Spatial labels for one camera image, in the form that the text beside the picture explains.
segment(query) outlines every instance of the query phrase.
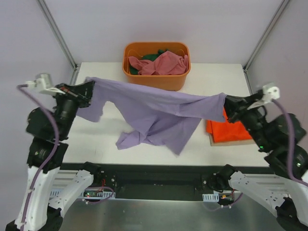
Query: folded orange cloth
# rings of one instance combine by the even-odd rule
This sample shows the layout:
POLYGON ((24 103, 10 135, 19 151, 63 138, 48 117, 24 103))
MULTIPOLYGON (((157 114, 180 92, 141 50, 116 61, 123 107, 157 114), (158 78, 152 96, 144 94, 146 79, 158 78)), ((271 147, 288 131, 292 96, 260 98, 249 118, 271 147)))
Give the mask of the folded orange cloth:
POLYGON ((240 121, 234 124, 229 123, 225 110, 223 110, 223 115, 226 118, 226 122, 224 123, 211 120, 206 122, 206 131, 213 135, 214 142, 244 141, 252 139, 240 121))

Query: green cloth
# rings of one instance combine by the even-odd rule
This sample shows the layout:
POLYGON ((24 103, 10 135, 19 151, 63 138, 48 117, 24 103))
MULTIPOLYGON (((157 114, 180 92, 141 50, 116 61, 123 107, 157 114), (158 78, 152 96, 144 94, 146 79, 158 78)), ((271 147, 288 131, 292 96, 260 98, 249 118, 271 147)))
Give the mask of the green cloth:
MULTIPOLYGON (((157 59, 161 54, 165 53, 167 50, 158 50, 158 53, 157 54, 146 54, 144 55, 141 59, 142 60, 151 60, 152 62, 155 61, 155 59, 157 59)), ((130 64, 129 64, 129 71, 130 71, 130 74, 131 75, 137 75, 138 74, 138 70, 134 67, 132 67, 130 64)))

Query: pink cloth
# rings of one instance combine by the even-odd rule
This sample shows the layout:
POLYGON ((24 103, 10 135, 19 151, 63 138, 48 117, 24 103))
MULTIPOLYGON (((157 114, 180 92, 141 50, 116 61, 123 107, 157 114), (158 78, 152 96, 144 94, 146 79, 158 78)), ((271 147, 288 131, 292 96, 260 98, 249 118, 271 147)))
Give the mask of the pink cloth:
POLYGON ((154 62, 128 57, 129 63, 139 72, 138 75, 181 75, 188 70, 188 56, 184 58, 170 51, 161 54, 154 62))

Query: orange plastic basket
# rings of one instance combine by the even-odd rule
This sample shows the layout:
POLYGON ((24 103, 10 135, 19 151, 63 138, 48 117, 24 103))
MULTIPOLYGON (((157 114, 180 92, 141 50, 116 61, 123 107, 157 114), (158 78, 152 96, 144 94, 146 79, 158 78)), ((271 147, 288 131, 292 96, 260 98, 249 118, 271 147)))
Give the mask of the orange plastic basket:
POLYGON ((123 58, 123 72, 128 78, 129 83, 145 85, 164 90, 180 90, 186 80, 186 76, 191 70, 191 62, 188 47, 181 42, 133 42, 125 47, 123 58), (155 54, 158 50, 166 50, 184 57, 188 55, 188 70, 182 75, 168 76, 141 76, 132 75, 129 71, 128 57, 134 56, 141 59, 146 54, 155 54))

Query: gray floor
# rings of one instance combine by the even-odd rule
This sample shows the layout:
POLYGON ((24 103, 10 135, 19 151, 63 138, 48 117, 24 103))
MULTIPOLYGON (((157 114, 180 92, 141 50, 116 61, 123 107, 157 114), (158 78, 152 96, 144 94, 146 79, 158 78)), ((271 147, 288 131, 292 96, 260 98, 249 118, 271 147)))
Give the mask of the gray floor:
POLYGON ((275 217, 244 196, 232 209, 209 212, 216 203, 110 200, 75 202, 61 231, 283 231, 275 217))

